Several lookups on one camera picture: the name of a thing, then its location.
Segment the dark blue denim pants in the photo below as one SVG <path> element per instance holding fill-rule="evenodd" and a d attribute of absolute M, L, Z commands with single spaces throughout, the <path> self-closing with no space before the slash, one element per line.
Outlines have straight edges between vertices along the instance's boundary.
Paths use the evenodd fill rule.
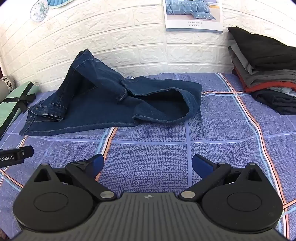
<path fill-rule="evenodd" d="M 28 109 L 21 135 L 53 136 L 141 123 L 175 124 L 193 117 L 201 105 L 196 82 L 127 79 L 79 52 L 59 89 Z"/>

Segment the dark navy folded garment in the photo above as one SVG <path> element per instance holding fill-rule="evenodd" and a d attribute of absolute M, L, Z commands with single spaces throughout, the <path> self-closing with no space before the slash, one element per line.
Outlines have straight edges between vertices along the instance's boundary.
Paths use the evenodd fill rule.
<path fill-rule="evenodd" d="M 295 97 L 288 94 L 262 89 L 250 94 L 256 101 L 269 106 L 280 115 L 295 115 Z"/>

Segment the grey patterned pillow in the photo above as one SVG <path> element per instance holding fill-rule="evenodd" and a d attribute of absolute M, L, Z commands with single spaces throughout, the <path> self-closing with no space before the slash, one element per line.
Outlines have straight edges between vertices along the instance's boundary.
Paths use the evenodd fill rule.
<path fill-rule="evenodd" d="M 3 76 L 0 79 L 0 102 L 2 102 L 15 87 L 15 80 L 11 76 Z"/>

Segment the bedding poster on wall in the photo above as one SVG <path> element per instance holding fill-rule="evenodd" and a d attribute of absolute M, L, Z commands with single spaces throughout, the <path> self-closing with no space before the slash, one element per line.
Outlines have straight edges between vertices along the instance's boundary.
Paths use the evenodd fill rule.
<path fill-rule="evenodd" d="M 221 1 L 164 0 L 167 31 L 222 33 Z"/>

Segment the red folded garment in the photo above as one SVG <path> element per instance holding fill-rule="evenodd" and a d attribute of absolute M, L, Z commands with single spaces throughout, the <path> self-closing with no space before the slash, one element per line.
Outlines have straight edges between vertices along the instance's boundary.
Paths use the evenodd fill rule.
<path fill-rule="evenodd" d="M 234 68 L 232 70 L 232 74 L 239 77 L 239 80 L 240 80 L 241 84 L 243 85 L 243 88 L 244 88 L 245 92 L 248 92 L 248 93 L 258 91 L 258 90 L 262 90 L 262 89 L 271 88 L 271 87 L 285 87 L 285 88 L 290 88 L 293 91 L 296 90 L 295 83 L 287 82 L 287 81 L 270 81 L 270 82 L 264 82 L 264 83 L 256 84 L 253 87 L 247 87 L 247 85 L 245 84 L 243 78 L 241 77 L 239 72 L 237 72 L 236 68 Z"/>

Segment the blue plaid bed sheet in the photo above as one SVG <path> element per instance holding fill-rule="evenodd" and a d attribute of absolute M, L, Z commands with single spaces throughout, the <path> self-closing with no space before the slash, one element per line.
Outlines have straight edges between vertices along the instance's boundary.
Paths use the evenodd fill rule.
<path fill-rule="evenodd" d="M 105 157 L 99 182 L 123 192 L 180 193 L 199 181 L 191 166 L 200 154 L 234 167 L 257 163 L 282 196 L 278 230 L 295 238 L 295 116 L 281 115 L 245 93 L 235 75 L 160 74 L 159 79 L 192 81 L 202 86 L 200 110 L 177 125 L 147 123 L 48 137 L 21 136 L 20 114 L 1 139 L 2 149 L 32 146 L 34 156 L 1 171 L 1 229 L 13 237 L 19 226 L 13 202 L 41 163 L 63 167 L 95 154 Z"/>

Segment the blue paper fan decoration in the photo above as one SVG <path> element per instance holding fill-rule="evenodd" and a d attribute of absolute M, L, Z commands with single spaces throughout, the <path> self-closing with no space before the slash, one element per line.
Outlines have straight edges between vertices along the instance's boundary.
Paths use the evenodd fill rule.
<path fill-rule="evenodd" d="M 60 8 L 71 1 L 72 0 L 48 0 L 48 5 L 50 8 Z"/>

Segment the grey folded garments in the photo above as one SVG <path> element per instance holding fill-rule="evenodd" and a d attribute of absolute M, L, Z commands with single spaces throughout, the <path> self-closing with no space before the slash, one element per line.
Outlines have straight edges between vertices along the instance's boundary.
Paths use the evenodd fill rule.
<path fill-rule="evenodd" d="M 247 87 L 254 87 L 266 82 L 290 82 L 295 84 L 295 70 L 255 70 L 244 57 L 235 40 L 230 40 L 229 54 L 237 74 Z"/>

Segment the green pillow with black ribbon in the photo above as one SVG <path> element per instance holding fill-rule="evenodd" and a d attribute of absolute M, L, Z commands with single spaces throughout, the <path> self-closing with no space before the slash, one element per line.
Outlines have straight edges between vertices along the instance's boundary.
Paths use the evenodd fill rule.
<path fill-rule="evenodd" d="M 20 113 L 25 113 L 28 105 L 33 103 L 39 87 L 33 82 L 26 82 L 14 89 L 1 102 L 1 138 Z"/>

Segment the black folded garment on stack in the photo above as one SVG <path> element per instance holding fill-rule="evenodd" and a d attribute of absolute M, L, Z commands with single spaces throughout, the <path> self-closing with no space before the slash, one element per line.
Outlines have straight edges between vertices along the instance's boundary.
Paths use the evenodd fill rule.
<path fill-rule="evenodd" d="M 243 56 L 256 70 L 295 70 L 295 47 L 239 27 L 229 27 Z"/>

